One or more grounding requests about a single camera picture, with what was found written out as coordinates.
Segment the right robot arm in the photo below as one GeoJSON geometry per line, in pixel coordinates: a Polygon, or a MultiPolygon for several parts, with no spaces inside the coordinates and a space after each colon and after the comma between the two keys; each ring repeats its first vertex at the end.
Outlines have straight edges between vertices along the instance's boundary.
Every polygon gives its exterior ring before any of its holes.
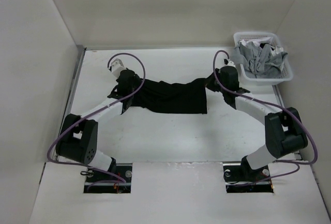
{"type": "Polygon", "coordinates": [[[306,130],[295,108],[283,108],[254,98],[240,87],[234,67],[215,69],[206,79],[207,89],[220,92],[226,104],[259,121],[265,130],[265,143],[255,152],[242,158],[239,165],[224,166],[224,179],[228,183],[263,181],[263,171],[272,162],[308,145],[306,130]]]}

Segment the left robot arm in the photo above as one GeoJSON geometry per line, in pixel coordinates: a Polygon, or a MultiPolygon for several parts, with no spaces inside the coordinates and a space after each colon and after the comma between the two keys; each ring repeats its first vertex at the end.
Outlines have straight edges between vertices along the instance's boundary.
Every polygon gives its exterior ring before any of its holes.
{"type": "Polygon", "coordinates": [[[114,180],[116,160],[97,148],[99,122],[122,115],[131,106],[134,94],[142,88],[145,78],[124,69],[116,81],[117,85],[98,106],[82,115],[71,113],[65,117],[55,145],[57,155],[71,160],[71,165],[98,171],[105,182],[114,180]]]}

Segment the black tank top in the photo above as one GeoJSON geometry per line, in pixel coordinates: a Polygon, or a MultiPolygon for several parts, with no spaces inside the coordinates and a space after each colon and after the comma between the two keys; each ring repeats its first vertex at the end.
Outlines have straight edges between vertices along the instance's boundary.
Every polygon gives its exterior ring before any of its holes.
{"type": "Polygon", "coordinates": [[[145,80],[131,105],[164,114],[207,114],[206,79],[186,84],[145,80]]]}

